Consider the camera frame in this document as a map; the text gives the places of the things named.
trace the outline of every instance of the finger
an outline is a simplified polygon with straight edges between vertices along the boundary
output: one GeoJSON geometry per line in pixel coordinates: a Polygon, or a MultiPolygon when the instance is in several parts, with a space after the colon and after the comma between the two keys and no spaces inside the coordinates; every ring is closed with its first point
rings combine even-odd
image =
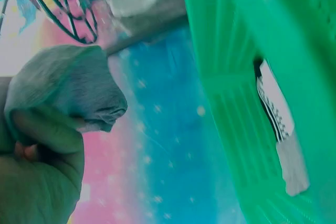
{"type": "Polygon", "coordinates": [[[78,129],[85,125],[84,119],[81,118],[71,118],[64,115],[59,110],[53,108],[52,106],[41,104],[34,107],[34,111],[40,113],[48,120],[52,120],[55,123],[70,127],[72,129],[78,129]]]}
{"type": "Polygon", "coordinates": [[[32,111],[15,111],[13,119],[22,133],[60,155],[81,151],[81,134],[66,125],[32,111]]]}
{"type": "Polygon", "coordinates": [[[0,77],[0,155],[11,154],[15,148],[15,142],[10,139],[4,115],[7,90],[11,79],[11,77],[0,77]]]}
{"type": "Polygon", "coordinates": [[[48,164],[65,174],[80,189],[84,171],[81,134],[70,127],[46,120],[38,113],[15,111],[12,116],[17,129],[38,143],[38,155],[52,157],[48,164]]]}

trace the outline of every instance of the clothing tag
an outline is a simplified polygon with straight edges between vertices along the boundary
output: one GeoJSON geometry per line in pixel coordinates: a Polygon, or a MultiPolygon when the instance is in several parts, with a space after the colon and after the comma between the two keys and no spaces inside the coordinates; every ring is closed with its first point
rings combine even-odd
{"type": "Polygon", "coordinates": [[[261,105],[270,121],[276,137],[282,178],[286,192],[295,196],[309,187],[305,160],[295,132],[295,124],[288,104],[265,60],[254,62],[257,91],[261,105]]]}

